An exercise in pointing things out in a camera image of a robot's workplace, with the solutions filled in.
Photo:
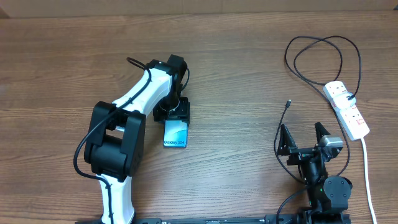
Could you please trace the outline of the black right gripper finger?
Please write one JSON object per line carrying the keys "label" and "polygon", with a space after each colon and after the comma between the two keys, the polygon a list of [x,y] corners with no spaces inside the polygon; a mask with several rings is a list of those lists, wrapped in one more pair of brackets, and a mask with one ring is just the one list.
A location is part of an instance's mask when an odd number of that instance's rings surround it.
{"label": "black right gripper finger", "polygon": [[325,129],[321,122],[315,123],[314,126],[317,137],[317,145],[326,146],[326,138],[330,135],[330,133]]}
{"label": "black right gripper finger", "polygon": [[280,126],[280,139],[277,148],[278,156],[289,156],[297,149],[297,145],[285,124]]}

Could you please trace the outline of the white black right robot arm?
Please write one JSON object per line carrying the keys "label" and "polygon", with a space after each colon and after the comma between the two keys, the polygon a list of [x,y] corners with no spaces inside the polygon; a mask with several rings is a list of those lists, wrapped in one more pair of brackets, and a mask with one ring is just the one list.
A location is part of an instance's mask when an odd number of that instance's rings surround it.
{"label": "white black right robot arm", "polygon": [[[350,223],[343,212],[348,209],[348,200],[353,185],[347,178],[329,176],[325,163],[336,158],[343,149],[343,140],[331,135],[321,123],[315,123],[317,143],[313,147],[298,148],[286,125],[280,126],[278,156],[287,156],[288,166],[298,166],[305,188],[287,198],[277,211],[277,223]],[[301,207],[294,215],[281,218],[284,205],[306,192],[308,207]]]}

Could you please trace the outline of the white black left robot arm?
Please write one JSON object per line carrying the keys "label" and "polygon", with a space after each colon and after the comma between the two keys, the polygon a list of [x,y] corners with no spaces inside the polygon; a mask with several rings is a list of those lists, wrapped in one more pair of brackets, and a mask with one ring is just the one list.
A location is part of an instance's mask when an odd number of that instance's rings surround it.
{"label": "white black left robot arm", "polygon": [[190,102],[181,95],[190,78],[186,61],[177,55],[166,62],[127,61],[143,71],[142,78],[117,100],[95,105],[88,133],[73,156],[77,174],[100,183],[103,214],[97,223],[135,222],[132,180],[143,157],[150,114],[164,125],[165,147],[185,148],[188,142]]}

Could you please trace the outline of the Samsung Galaxy smartphone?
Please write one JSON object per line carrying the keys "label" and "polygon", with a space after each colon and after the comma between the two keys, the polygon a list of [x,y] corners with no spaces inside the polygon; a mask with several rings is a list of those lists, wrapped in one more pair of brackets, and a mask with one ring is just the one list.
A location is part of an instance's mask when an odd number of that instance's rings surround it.
{"label": "Samsung Galaxy smartphone", "polygon": [[181,120],[167,120],[165,122],[164,146],[186,147],[188,124]]}

